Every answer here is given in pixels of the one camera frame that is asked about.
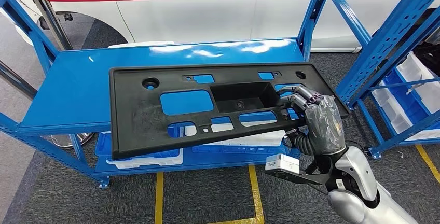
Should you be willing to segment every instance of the blue shelf rack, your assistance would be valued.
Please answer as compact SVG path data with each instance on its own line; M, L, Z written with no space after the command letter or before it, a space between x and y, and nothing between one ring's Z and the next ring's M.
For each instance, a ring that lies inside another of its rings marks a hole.
M373 158L381 158L381 152L391 149L396 146L408 146L417 144L438 144L440 138L428 138L428 139L407 139L420 131L440 129L440 110L435 113L430 113L421 101L420 96L414 90L409 94L406 92L413 86L429 82L440 81L440 78L434 77L433 79L416 80L407 82L397 70L397 66L403 62L408 54L423 40L425 40L432 32L440 27L440 8L434 10L434 12L422 23L421 26L408 38L402 46L389 58L385 65L373 75L373 77L363 85L356 95L347 101L350 108L358 106L365 116L368 125L373 130L373 133L379 143L376 147L369 148L369 151ZM379 83L383 81L385 85L379 86ZM372 95L372 91L376 89L388 88L390 92L397 99L398 103L402 106L406 115L412 122L412 126L401 133L396 133L393 126L390 124L390 119L385 114L382 107L379 106L377 101ZM384 140L380 134L375 122L373 121L368 109L365 107L364 100L370 98L373 100L379 114L383 118L388 130L392 137L388 140Z
M341 98L350 104L349 98L358 91L368 75L433 0L401 0L374 37L370 36L345 0L332 1L363 46L360 57L337 88ZM298 36L292 38L232 41L221 45L206 43L59 51L16 0L0 0L0 6L32 40L46 74L23 121L17 123L0 113L0 130L97 181L101 187L107 187L110 176L115 175L263 162L263 157L256 159L251 154L228 154L225 158L220 153L218 156L207 157L202 153L192 153L191 148L185 148L184 156L189 164L182 166L141 166L138 169L118 170L99 159L96 167L90 167L76 135L72 133L110 130L108 70L112 67L309 61L313 30L325 2L310 1ZM265 52L243 51L262 46ZM202 55L204 53L221 55L213 58ZM438 114L434 114L426 120L438 118ZM77 157L40 137L51 134L69 134Z

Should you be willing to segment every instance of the white car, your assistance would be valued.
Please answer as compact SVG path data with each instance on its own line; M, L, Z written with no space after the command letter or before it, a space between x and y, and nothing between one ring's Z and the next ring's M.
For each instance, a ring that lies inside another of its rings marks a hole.
M32 0L18 0L40 17ZM129 43L200 43L296 36L310 0L50 0L57 12L99 19ZM347 0L373 34L399 0ZM432 5L438 7L440 0ZM328 0L313 33L312 51L356 52L360 44Z

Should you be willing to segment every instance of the yellow floor line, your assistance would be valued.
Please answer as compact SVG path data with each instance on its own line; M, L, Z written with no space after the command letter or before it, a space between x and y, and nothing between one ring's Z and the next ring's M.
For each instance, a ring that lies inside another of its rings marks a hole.
M255 172L254 165L249 165L249 177L251 179L252 196L254 197L255 218L258 224L263 224L263 205L261 203L260 189L258 187L257 173Z
M163 172L156 174L156 200L154 211L154 224L162 224L163 208Z
M432 163L431 158L428 156L425 149L421 145L416 145L416 148L424 159L425 163L428 165L429 169L431 170L432 175L434 175L435 179L437 179L437 182L440 183L440 173L438 172L435 165Z
M255 217L241 220L230 220L212 224L264 224L263 206L261 203L260 189L258 188L255 166L249 165L249 178L251 180L252 197L254 198Z

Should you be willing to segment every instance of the robotic hand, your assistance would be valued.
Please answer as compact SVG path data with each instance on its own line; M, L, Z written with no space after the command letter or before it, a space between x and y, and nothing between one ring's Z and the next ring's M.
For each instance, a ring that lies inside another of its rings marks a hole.
M314 161L303 173L299 160L273 155L266 160L266 173L297 184L325 185L333 210L352 223L417 224L376 181L364 153L345 145L334 97L304 86L284 87L278 94L286 92L293 94L280 98L281 108L293 108L300 118L305 118L309 132L306 135L298 129L288 129L285 141L302 153L313 155Z

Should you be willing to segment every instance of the car door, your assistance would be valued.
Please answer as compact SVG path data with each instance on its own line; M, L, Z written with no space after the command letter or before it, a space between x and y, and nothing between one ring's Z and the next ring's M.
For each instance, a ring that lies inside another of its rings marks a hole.
M347 0L373 34L400 0ZM297 36L310 0L257 0L252 38ZM313 32L313 51L355 51L360 46L331 0Z
M249 39L255 0L118 0L135 41Z

